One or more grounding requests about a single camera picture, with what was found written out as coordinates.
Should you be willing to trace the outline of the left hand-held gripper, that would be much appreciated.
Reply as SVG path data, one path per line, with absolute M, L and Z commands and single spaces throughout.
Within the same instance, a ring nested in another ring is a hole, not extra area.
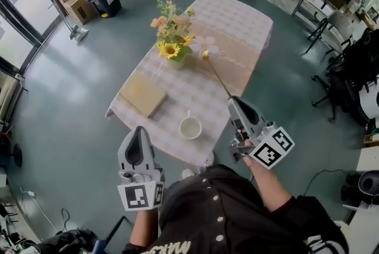
M 129 132 L 118 150 L 121 184 L 117 186 L 126 211 L 152 210 L 162 204 L 164 170 L 155 168 L 149 133 L 142 126 Z M 142 163 L 147 172 L 135 172 Z

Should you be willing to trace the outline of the person's right hand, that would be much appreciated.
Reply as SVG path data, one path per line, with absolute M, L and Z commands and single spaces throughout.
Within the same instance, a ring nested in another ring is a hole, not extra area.
M 249 135 L 244 128 L 237 129 L 236 138 L 238 142 L 237 144 L 238 147 L 251 147 L 252 146 L 252 142 L 250 141 Z

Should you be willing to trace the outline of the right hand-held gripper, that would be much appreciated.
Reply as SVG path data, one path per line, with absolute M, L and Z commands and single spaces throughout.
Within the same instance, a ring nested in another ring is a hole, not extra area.
M 252 142 L 251 147 L 238 147 L 236 135 L 229 145 L 229 152 L 235 162 L 250 157 L 266 169 L 272 169 L 295 147 L 294 140 L 276 122 L 266 123 L 262 113 L 249 101 L 232 95 L 227 107 L 234 127 L 245 133 Z

